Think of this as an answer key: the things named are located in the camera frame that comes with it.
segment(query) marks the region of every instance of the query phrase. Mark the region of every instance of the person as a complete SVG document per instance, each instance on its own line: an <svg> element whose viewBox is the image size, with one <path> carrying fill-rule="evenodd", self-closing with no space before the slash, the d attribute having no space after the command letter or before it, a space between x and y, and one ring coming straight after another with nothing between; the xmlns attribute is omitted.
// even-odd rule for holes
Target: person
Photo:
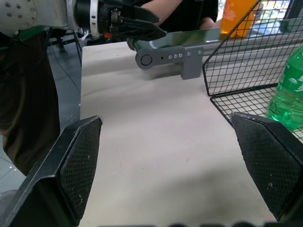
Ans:
<svg viewBox="0 0 303 227"><path fill-rule="evenodd" d="M77 39L79 41L84 41L86 39L86 37L89 35L89 31L88 30L84 30L83 28L79 28L76 31L77 34Z"/></svg>
<svg viewBox="0 0 303 227"><path fill-rule="evenodd" d="M137 6L157 15L157 25L167 32L213 28L218 17L218 0L150 0Z"/></svg>
<svg viewBox="0 0 303 227"><path fill-rule="evenodd" d="M58 95L44 27L0 33L0 135L3 149L26 176L60 134Z"/></svg>

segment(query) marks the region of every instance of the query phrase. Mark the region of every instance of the table surface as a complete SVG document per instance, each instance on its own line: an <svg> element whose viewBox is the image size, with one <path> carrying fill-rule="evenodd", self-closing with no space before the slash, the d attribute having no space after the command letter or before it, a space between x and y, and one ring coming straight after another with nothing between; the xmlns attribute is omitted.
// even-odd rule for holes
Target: table surface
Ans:
<svg viewBox="0 0 303 227"><path fill-rule="evenodd" d="M234 130L203 78L147 71L126 43L83 49L81 118L102 115L98 166L81 227L274 220Z"/></svg>

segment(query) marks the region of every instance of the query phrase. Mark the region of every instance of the wire basket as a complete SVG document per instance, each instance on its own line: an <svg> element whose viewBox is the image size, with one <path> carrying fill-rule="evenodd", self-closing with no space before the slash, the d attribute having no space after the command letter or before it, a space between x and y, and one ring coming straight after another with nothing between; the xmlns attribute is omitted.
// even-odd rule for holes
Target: wire basket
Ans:
<svg viewBox="0 0 303 227"><path fill-rule="evenodd" d="M231 112L266 116L289 55L303 43L302 16L301 0L258 0L207 58L207 94L230 124ZM294 134L303 142L303 130Z"/></svg>

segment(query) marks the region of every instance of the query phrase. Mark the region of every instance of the green plastic bottle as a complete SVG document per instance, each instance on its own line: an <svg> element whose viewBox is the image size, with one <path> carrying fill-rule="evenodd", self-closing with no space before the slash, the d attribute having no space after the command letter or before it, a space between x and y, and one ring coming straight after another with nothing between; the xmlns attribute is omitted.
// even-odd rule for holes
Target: green plastic bottle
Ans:
<svg viewBox="0 0 303 227"><path fill-rule="evenodd" d="M303 46L288 58L277 93L269 102L267 117L290 131L303 126Z"/></svg>

